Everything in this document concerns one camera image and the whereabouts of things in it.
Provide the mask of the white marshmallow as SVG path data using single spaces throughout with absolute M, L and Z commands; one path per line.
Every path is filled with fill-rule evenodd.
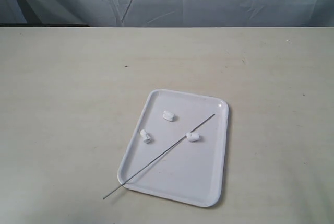
M 162 117 L 163 117 L 163 119 L 165 119 L 169 122 L 173 122 L 175 114 L 170 112 L 170 111 L 165 110 L 165 111 L 163 111 Z

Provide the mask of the thin metal skewer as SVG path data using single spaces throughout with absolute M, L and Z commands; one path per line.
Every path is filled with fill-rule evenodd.
M 201 122 L 199 125 L 197 125 L 195 128 L 193 128 L 190 133 L 193 133 L 195 130 L 199 129 L 201 126 L 203 126 L 205 123 L 207 123 L 210 119 L 212 119 L 216 114 L 210 115 L 207 119 L 205 119 L 203 122 Z M 125 184 L 127 184 L 130 180 L 132 180 L 134 177 L 136 177 L 139 173 L 141 173 L 143 170 L 151 166 L 154 162 L 156 162 L 158 159 L 160 159 L 162 156 L 167 154 L 170 150 L 172 150 L 174 147 L 176 147 L 179 143 L 181 143 L 183 140 L 186 139 L 186 135 L 184 135 L 181 139 L 176 141 L 174 144 L 172 144 L 169 148 L 167 148 L 165 151 L 163 151 L 161 154 L 156 156 L 153 160 L 151 160 L 148 164 L 146 164 L 144 167 L 142 167 L 140 170 L 138 170 L 135 174 L 127 178 L 123 183 L 121 183 L 119 186 L 117 186 L 115 189 L 110 191 L 108 194 L 102 197 L 102 200 L 107 199 L 109 196 L 111 196 L 113 193 L 115 193 L 118 189 L 123 187 Z

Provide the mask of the white rectangular plastic tray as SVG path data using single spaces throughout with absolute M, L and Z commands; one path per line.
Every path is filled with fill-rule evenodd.
M 165 110 L 175 114 L 173 122 L 163 119 Z M 214 113 L 194 131 L 199 141 L 183 140 L 124 187 L 198 207 L 215 205 L 222 192 L 229 118 L 228 104 L 215 97 L 152 91 L 121 161 L 118 181 L 123 183 Z M 140 137 L 142 129 L 151 136 L 148 144 Z

